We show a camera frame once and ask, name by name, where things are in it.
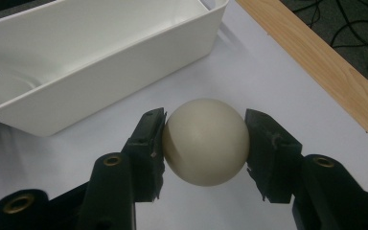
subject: screw hole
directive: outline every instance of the screw hole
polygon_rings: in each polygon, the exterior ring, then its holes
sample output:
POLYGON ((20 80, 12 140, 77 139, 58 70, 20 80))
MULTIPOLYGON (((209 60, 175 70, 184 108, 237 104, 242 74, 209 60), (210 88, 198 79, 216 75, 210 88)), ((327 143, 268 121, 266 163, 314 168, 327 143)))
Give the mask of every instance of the screw hole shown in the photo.
POLYGON ((121 163, 122 159, 121 157, 119 156, 109 156, 107 157, 103 163, 106 165, 106 166, 116 166, 118 165, 119 163, 121 163))
POLYGON ((4 207, 4 213, 16 214, 27 209, 35 201, 35 196, 32 194, 19 195, 9 201, 4 207))
POLYGON ((331 160, 329 160, 325 157, 315 157, 315 158, 313 158, 313 161, 317 165, 320 165, 320 166, 326 167, 326 168, 332 168, 334 166, 334 162, 332 162, 331 160))

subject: ball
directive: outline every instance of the ball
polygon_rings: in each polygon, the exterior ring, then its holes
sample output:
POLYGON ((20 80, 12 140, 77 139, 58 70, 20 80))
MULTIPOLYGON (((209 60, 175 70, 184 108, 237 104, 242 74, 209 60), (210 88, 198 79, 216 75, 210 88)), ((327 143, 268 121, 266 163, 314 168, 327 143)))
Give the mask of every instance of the ball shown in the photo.
POLYGON ((174 173, 198 186, 228 181, 241 170, 249 153, 243 118, 228 104, 213 99, 178 107, 166 122, 162 143, 174 173))

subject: table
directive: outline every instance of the table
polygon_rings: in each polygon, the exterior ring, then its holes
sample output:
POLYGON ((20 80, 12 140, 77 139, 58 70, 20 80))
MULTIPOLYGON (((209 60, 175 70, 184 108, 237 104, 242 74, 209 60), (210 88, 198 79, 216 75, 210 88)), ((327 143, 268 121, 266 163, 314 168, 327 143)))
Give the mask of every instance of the table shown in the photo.
MULTIPOLYGON (((268 113, 303 145, 328 155, 368 191, 368 133, 235 1, 208 57, 50 137, 0 124, 0 198, 21 189, 59 196, 91 174, 94 161, 119 151, 141 115, 168 115, 197 98, 268 113)), ((136 204, 137 229, 296 229, 291 205, 263 202, 243 169, 216 187, 180 180, 169 167, 159 200, 136 204)))

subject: white container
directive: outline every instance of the white container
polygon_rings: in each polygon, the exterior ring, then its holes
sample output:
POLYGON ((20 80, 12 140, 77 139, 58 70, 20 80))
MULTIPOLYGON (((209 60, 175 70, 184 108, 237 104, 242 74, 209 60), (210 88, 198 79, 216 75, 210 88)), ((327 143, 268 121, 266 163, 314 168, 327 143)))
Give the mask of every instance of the white container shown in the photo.
POLYGON ((52 135, 211 52, 228 0, 57 0, 0 19, 0 123, 52 135))

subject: cable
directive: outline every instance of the cable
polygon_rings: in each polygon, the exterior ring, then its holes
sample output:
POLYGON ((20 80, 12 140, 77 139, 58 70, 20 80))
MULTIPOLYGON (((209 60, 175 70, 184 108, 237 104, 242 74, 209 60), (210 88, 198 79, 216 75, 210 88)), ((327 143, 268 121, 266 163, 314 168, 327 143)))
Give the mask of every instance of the cable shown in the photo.
POLYGON ((319 4, 320 4, 322 1, 323 1, 323 0, 315 0, 315 2, 314 2, 314 3, 309 4, 309 5, 305 6, 305 7, 300 8, 300 9, 293 10, 292 12, 293 12, 294 14, 296 14, 296 13, 298 13, 298 12, 302 12, 302 11, 308 10, 308 9, 310 9, 310 8, 312 8, 312 7, 315 7, 315 11, 314 11, 314 13, 313 13, 313 15, 312 15, 312 18, 311 18, 311 20, 310 20, 310 23, 306 23, 306 24, 307 24, 307 26, 309 26, 309 27, 312 29, 312 26, 313 26, 316 22, 318 22, 318 21, 319 21, 319 19, 321 18, 321 10, 319 10, 319 4))
MULTIPOLYGON (((358 23, 368 23, 368 20, 356 20, 356 21, 352 21, 351 25, 355 25, 358 23)), ((337 32, 335 33, 335 35, 333 36, 332 41, 330 42, 330 46, 335 48, 342 48, 342 47, 348 47, 348 48, 353 48, 353 47, 364 47, 364 46, 368 46, 368 42, 366 43, 362 43, 359 45, 338 45, 338 46, 334 46, 334 42, 336 40, 336 37, 339 35, 339 33, 341 33, 344 29, 346 29, 348 27, 348 24, 342 26, 341 28, 339 28, 339 30, 337 30, 337 32)))
POLYGON ((346 15, 346 12, 345 12, 345 10, 343 9, 343 7, 342 7, 342 4, 340 3, 340 0, 335 0, 336 1, 336 4, 337 4, 337 6, 339 7, 339 10, 340 10, 340 12, 342 13, 342 16, 343 16, 343 18, 344 18, 344 20, 345 20, 345 22, 346 22, 346 25, 347 25, 347 27, 349 28, 349 30, 352 32, 352 34, 360 41, 360 42, 362 42, 365 46, 368 46, 368 42, 365 40, 365 39, 363 39, 363 37, 361 37, 358 33, 357 33, 357 31, 352 27, 352 23, 349 21, 349 18, 348 18, 348 16, 346 15))

